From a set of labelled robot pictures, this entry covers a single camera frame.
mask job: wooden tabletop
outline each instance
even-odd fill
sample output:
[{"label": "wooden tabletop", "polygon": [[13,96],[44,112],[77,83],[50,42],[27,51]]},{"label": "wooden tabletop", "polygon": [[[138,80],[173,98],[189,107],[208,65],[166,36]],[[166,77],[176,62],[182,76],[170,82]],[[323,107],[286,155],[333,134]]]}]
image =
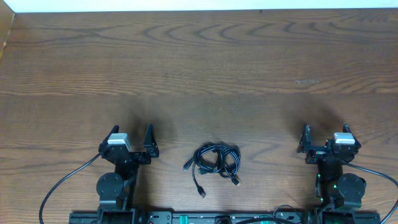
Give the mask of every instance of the wooden tabletop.
[{"label": "wooden tabletop", "polygon": [[[353,164],[398,179],[398,10],[19,14],[0,64],[0,222],[38,223],[64,175],[118,124],[141,150],[152,123],[160,157],[140,168],[135,202],[175,211],[319,205],[317,167],[296,148],[303,123],[323,144],[347,122]],[[204,142],[240,147],[240,187],[183,164]],[[98,159],[65,181],[45,223],[96,210]],[[398,197],[366,179],[363,209]],[[398,222],[398,214],[389,223]]]}]

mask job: white backdrop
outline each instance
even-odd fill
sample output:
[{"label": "white backdrop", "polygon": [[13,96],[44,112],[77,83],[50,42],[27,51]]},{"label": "white backdrop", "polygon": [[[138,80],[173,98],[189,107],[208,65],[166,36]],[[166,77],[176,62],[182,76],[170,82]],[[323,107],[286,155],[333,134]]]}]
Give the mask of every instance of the white backdrop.
[{"label": "white backdrop", "polygon": [[398,0],[4,0],[14,12],[196,11],[398,7]]}]

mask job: bundle of black cable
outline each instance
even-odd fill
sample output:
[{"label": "bundle of black cable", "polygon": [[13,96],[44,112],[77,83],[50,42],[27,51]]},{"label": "bundle of black cable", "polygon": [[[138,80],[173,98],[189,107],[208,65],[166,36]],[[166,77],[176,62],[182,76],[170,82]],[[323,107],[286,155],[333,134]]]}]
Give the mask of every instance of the bundle of black cable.
[{"label": "bundle of black cable", "polygon": [[[214,164],[203,159],[203,155],[207,152],[217,153],[217,161]],[[234,164],[228,165],[226,163],[226,157],[230,155],[234,161]],[[237,179],[236,173],[241,166],[241,153],[237,146],[229,147],[226,144],[205,144],[203,147],[197,149],[193,154],[193,157],[184,165],[184,170],[187,170],[192,162],[192,178],[195,183],[199,194],[204,198],[206,197],[205,190],[201,187],[195,178],[195,166],[199,167],[200,174],[219,174],[223,178],[230,178],[232,183],[239,186],[240,183]]]}]

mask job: black cable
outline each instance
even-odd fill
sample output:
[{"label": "black cable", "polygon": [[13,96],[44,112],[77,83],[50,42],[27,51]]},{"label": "black cable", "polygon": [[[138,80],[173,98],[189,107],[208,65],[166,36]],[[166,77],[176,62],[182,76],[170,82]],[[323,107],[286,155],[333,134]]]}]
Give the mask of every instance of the black cable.
[{"label": "black cable", "polygon": [[[209,162],[205,161],[202,156],[207,152],[217,153],[217,161],[211,166]],[[226,157],[230,155],[234,160],[234,164],[227,165]],[[239,186],[240,183],[236,177],[236,173],[241,167],[241,153],[238,148],[230,148],[224,145],[208,144],[195,151],[193,157],[184,165],[184,170],[187,170],[191,164],[192,166],[192,179],[195,183],[199,194],[204,198],[206,197],[205,190],[201,187],[195,178],[195,166],[199,167],[200,174],[215,174],[218,173],[223,178],[230,178],[232,183]]]},{"label": "black cable", "polygon": [[276,211],[278,211],[278,209],[280,209],[280,208],[282,208],[282,207],[289,207],[289,208],[293,209],[293,211],[296,213],[296,215],[297,215],[298,217],[300,217],[300,222],[298,222],[298,223],[296,223],[296,224],[299,224],[299,223],[301,223],[301,222],[303,221],[303,217],[299,214],[299,212],[297,212],[296,209],[294,209],[294,207],[292,207],[292,206],[290,206],[290,205],[279,205],[279,206],[275,209],[274,213],[272,214],[272,217],[276,218]]},{"label": "black cable", "polygon": [[72,176],[73,174],[76,174],[77,172],[81,171],[82,169],[84,169],[86,166],[90,165],[92,162],[94,162],[94,160],[96,160],[100,155],[102,155],[102,153],[98,153],[94,158],[92,158],[90,161],[88,161],[86,164],[82,165],[81,167],[79,167],[78,169],[76,169],[75,171],[71,172],[70,174],[66,175],[64,178],[62,178],[60,181],[58,181],[57,184],[54,185],[54,187],[51,188],[51,190],[49,191],[49,193],[45,196],[42,205],[40,206],[40,210],[39,210],[39,220],[40,220],[40,224],[44,224],[43,222],[43,209],[44,209],[44,205],[47,201],[47,199],[49,199],[51,193],[62,183],[64,182],[66,179],[68,179],[70,176]]},{"label": "black cable", "polygon": [[277,222],[277,223],[282,223],[282,224],[296,224],[294,222],[284,220],[282,218],[274,218],[274,217],[251,218],[251,219],[248,219],[245,221],[237,222],[235,224],[249,224],[249,223],[263,222],[263,221],[272,221],[272,222]]},{"label": "black cable", "polygon": [[[382,173],[380,173],[380,172],[376,172],[376,171],[374,171],[374,170],[367,169],[367,168],[364,168],[364,167],[360,167],[360,166],[357,166],[357,165],[352,165],[352,164],[346,163],[345,161],[342,161],[342,160],[341,160],[341,162],[342,162],[343,164],[349,166],[349,167],[352,167],[352,168],[355,168],[355,169],[359,169],[359,170],[362,170],[362,171],[365,171],[365,172],[369,172],[369,173],[371,173],[371,174],[376,174],[376,175],[378,175],[378,176],[384,177],[384,178],[386,178],[387,180],[390,180],[391,182],[393,182],[393,183],[397,186],[397,188],[398,188],[398,182],[397,182],[396,180],[394,180],[392,177],[389,177],[389,176],[386,175],[386,174],[382,174]],[[392,209],[390,210],[390,212],[386,215],[386,217],[384,217],[384,218],[381,220],[380,224],[385,223],[385,222],[387,221],[387,219],[389,219],[389,218],[391,217],[391,215],[394,213],[394,211],[397,209],[397,207],[398,207],[398,200],[397,200],[397,202],[395,203],[395,205],[392,207]]]}]

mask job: brown wooden surface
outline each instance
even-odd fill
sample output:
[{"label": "brown wooden surface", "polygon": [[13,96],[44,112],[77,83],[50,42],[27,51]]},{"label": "brown wooden surface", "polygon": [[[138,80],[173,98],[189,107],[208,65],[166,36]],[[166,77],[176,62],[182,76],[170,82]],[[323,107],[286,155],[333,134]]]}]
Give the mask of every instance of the brown wooden surface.
[{"label": "brown wooden surface", "polygon": [[[398,11],[307,10],[19,14],[0,65],[0,222],[37,223],[65,174],[91,159],[114,124],[160,158],[141,167],[136,202],[178,210],[273,210],[319,204],[317,167],[296,154],[303,122],[320,144],[348,122],[363,144],[354,164],[398,178]],[[235,187],[182,166],[207,141],[242,152]],[[44,210],[66,223],[95,210],[97,160]],[[392,183],[368,183],[363,209],[384,216]],[[390,223],[397,223],[395,214]]]}]

